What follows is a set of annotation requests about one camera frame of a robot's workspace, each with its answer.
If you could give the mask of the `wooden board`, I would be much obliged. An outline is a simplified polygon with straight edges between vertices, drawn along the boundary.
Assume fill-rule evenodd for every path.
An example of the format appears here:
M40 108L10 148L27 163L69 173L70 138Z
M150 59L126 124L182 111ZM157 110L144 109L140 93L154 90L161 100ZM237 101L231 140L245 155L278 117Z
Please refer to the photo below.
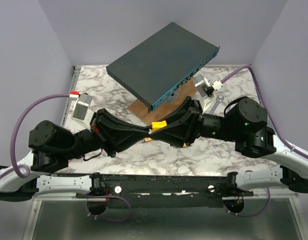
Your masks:
M172 96L168 97L166 101L159 105L155 110L149 112L148 107L145 106L145 104L139 99L132 102L127 109L146 125L150 125L152 122L158 122L176 110L186 97L193 97L196 94L198 90L193 83L193 79L194 77L182 85Z

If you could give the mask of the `dark network switch box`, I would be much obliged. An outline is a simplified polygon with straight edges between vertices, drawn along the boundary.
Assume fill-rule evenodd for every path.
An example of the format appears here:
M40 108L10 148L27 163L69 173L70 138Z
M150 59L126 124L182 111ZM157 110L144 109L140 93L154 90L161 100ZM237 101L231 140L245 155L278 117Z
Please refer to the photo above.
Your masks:
M149 112L215 58L220 48L171 22L106 67Z

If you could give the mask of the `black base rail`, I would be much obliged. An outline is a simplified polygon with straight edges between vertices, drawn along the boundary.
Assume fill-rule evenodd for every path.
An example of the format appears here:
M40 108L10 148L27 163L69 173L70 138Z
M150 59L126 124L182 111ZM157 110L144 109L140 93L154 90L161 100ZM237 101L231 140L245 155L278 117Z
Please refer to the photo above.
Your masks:
M235 183L236 173L227 176L168 176L168 175L91 175L88 195L119 196L132 208L221 208L223 198L245 195ZM115 187L121 187L116 193Z

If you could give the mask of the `silver wrench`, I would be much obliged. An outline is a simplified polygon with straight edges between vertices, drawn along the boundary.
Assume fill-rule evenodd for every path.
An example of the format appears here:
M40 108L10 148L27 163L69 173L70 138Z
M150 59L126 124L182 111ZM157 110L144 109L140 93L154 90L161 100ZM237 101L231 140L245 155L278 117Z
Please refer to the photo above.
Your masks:
M224 101L225 97L223 95L217 95L216 96L216 100L214 105L212 106L212 108L209 111L209 114L213 114L215 112L215 110L218 108L218 106L220 105L220 103L222 103Z

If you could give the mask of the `small brass padlock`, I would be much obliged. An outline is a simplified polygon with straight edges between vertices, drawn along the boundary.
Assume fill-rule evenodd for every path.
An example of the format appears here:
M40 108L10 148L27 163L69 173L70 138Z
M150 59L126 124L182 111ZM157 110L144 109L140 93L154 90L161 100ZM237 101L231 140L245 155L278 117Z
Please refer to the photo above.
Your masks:
M147 143L149 141L151 141L152 139L150 137L145 137L144 139L142 139L140 142L141 143Z

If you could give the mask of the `yellow padlock with black shackle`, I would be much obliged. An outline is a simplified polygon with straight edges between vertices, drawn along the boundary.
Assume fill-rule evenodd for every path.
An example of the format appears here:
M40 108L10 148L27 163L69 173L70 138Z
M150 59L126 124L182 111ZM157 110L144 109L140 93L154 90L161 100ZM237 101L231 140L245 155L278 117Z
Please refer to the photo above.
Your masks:
M149 133L156 132L164 127L167 126L167 122L165 120L163 121L154 121L151 123L150 128L149 128Z

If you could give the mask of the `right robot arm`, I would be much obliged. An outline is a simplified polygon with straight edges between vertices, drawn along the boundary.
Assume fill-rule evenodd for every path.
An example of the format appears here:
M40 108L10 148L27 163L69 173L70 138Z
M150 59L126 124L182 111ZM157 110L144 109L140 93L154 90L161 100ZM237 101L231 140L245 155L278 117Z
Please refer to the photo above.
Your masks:
M165 118L166 126L150 137L181 148L195 139L210 138L232 142L245 157L277 163L267 171L229 173L224 191L235 196L256 188L283 187L308 194L308 159L305 153L289 149L278 133L268 126L268 112L249 97L240 97L224 109L223 116L202 112L200 103L189 98Z

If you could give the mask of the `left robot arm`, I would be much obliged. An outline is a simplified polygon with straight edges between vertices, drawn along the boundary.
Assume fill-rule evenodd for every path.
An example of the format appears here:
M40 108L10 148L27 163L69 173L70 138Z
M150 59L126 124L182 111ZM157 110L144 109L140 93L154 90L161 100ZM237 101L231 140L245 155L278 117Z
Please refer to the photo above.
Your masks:
M84 130L71 133L49 120L29 133L30 152L10 167L0 166L0 201L24 202L39 193L42 176L69 166L69 161L100 150L114 158L117 153L149 137L152 126L139 126L120 120L106 109L93 112Z

